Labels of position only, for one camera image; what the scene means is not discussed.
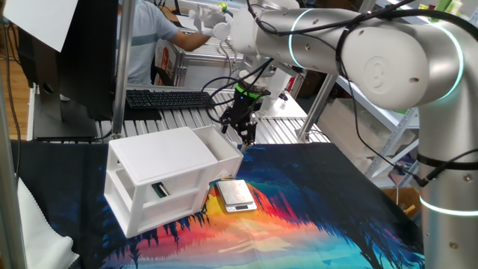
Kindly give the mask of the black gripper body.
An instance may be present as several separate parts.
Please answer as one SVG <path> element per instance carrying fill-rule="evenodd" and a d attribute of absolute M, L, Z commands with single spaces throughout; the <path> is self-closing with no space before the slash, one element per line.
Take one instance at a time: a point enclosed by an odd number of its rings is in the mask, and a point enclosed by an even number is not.
<path fill-rule="evenodd" d="M 262 98 L 245 95 L 235 95 L 232 106 L 229 107 L 228 121 L 230 126 L 236 126 L 249 119 L 249 115 L 261 107 Z"/>

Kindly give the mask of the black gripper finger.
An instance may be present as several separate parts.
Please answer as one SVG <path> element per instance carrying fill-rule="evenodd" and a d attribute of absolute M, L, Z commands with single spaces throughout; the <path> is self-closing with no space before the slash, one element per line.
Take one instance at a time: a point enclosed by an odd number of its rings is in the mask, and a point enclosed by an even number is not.
<path fill-rule="evenodd" d="M 252 146 L 255 143 L 257 123 L 258 120 L 255 113 L 252 113 L 239 120 L 237 124 L 237 133 L 242 140 L 243 147 Z"/>
<path fill-rule="evenodd" d="M 223 114 L 220 116 L 220 124 L 222 126 L 221 132 L 225 134 L 227 132 L 228 127 L 232 123 L 232 107 L 227 107 Z"/>

